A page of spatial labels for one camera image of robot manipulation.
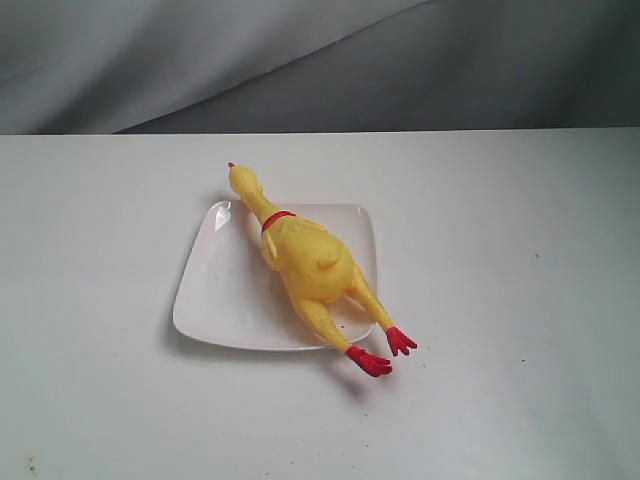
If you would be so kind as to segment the yellow rubber chicken toy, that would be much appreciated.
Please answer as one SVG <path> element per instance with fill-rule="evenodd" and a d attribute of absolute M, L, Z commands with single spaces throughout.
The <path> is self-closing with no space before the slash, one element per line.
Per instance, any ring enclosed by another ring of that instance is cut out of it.
<path fill-rule="evenodd" d="M 368 375 L 390 374 L 391 361 L 347 340 L 328 309 L 330 303 L 347 297 L 382 328 L 394 356 L 417 347 L 396 326 L 349 248 L 323 225 L 273 204 L 253 170 L 233 162 L 228 167 L 231 189 L 261 225 L 261 255 L 281 277 L 297 315 Z"/>

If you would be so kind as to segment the white square plate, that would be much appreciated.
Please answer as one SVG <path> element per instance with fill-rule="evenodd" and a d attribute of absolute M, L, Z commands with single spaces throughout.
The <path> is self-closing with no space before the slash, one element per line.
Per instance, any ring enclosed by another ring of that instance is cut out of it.
<path fill-rule="evenodd" d="M 350 249 L 377 293 L 377 252 L 369 213 L 354 204 L 283 204 L 323 224 Z M 280 276 L 260 247 L 261 226 L 240 200 L 212 206 L 199 228 L 173 304 L 182 335 L 207 344 L 254 351 L 308 351 L 329 347 L 294 311 Z M 375 322 L 353 301 L 330 304 L 350 342 L 366 338 Z"/>

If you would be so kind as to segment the grey backdrop cloth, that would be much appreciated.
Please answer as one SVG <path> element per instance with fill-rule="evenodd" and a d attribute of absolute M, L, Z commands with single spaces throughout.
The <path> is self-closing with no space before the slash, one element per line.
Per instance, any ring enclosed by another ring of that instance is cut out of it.
<path fill-rule="evenodd" d="M 635 1 L 5 1 L 5 134 L 630 127 Z"/>

